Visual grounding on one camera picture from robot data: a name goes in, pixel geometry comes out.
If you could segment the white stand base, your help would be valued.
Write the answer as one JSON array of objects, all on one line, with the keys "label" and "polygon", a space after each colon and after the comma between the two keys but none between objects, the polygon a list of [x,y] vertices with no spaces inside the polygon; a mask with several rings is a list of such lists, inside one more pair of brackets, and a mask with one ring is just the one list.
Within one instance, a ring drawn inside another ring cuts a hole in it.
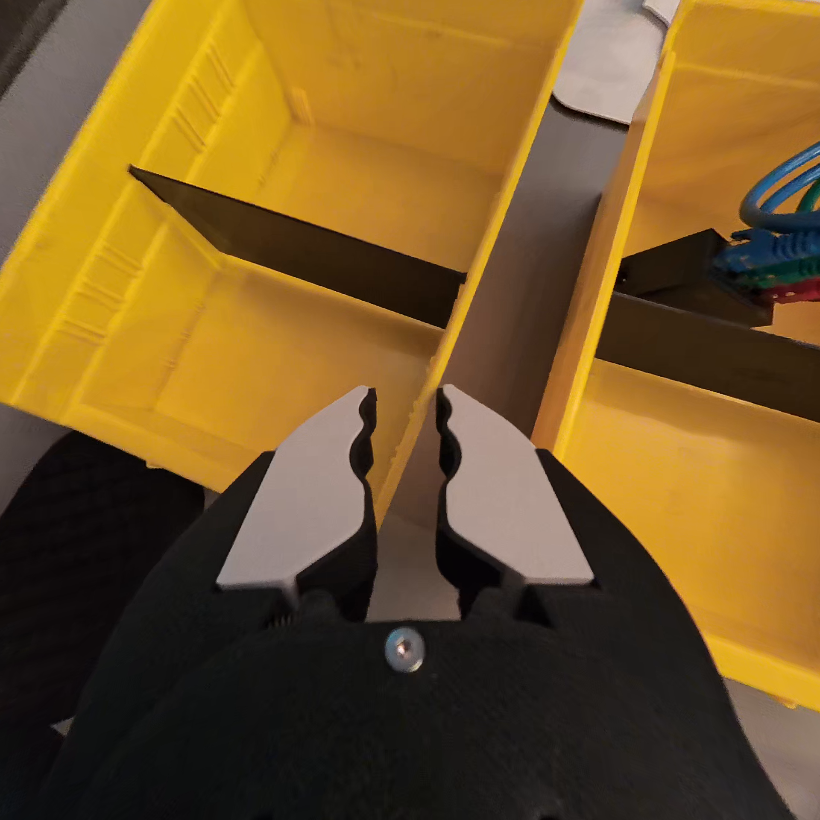
[{"label": "white stand base", "polygon": [[678,1],[585,1],[553,89],[564,108],[629,126]]}]

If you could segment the black ethernet switch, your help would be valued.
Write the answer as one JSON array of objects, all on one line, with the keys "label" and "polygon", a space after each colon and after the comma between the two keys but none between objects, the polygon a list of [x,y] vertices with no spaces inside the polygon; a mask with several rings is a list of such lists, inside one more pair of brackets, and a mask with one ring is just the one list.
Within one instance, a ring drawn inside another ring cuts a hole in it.
[{"label": "black ethernet switch", "polygon": [[714,272],[729,241],[713,229],[622,259],[615,291],[749,328],[771,326],[773,306],[734,290]]}]

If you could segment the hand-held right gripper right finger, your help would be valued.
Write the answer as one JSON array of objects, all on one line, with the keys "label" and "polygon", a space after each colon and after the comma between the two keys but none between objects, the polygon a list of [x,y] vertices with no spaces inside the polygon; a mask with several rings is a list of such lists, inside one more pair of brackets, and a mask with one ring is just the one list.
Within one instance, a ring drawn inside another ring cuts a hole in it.
[{"label": "hand-held right gripper right finger", "polygon": [[589,586],[593,570],[528,437],[453,384],[437,390],[436,429],[436,564],[460,618],[487,589],[516,609],[531,587]]}]

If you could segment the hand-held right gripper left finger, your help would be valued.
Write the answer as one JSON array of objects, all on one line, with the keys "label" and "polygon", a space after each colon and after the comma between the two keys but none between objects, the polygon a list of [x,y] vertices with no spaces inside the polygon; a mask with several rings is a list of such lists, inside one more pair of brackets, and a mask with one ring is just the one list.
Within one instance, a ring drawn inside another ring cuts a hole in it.
[{"label": "hand-held right gripper left finger", "polygon": [[346,619],[364,620],[377,572],[367,479],[376,408],[374,388],[357,386],[282,441],[220,569],[219,589],[276,589],[293,608],[318,590]]}]

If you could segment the yellow plastic bin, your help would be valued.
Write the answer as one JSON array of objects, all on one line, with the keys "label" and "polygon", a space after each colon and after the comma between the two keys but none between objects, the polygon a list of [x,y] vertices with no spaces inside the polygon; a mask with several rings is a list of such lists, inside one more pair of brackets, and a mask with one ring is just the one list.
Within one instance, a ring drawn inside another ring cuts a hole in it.
[{"label": "yellow plastic bin", "polygon": [[[532,439],[633,531],[719,671],[818,710],[818,422],[596,357],[623,258],[743,228],[818,142],[818,2],[681,2],[603,190]],[[761,330],[818,346],[818,285]]]},{"label": "yellow plastic bin", "polygon": [[[2,264],[2,404],[225,490],[376,390],[379,524],[581,2],[152,2]],[[207,238],[130,168],[466,275],[417,319]]]}]

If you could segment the black foam pad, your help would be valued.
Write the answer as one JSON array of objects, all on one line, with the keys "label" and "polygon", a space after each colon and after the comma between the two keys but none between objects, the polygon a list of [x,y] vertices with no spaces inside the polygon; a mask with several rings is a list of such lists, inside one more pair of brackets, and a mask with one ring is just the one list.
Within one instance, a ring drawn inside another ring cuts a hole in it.
[{"label": "black foam pad", "polygon": [[73,716],[128,602],[205,506],[203,487],[72,432],[1,520],[2,724]]}]

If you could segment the black bin divider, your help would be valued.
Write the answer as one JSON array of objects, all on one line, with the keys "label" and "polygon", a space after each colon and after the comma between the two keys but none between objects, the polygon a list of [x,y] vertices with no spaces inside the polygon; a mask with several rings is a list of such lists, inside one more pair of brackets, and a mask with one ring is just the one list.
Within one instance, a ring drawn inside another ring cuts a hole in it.
[{"label": "black bin divider", "polygon": [[596,357],[819,422],[819,348],[615,293]]},{"label": "black bin divider", "polygon": [[445,329],[467,274],[136,166],[129,173],[220,252]]}]

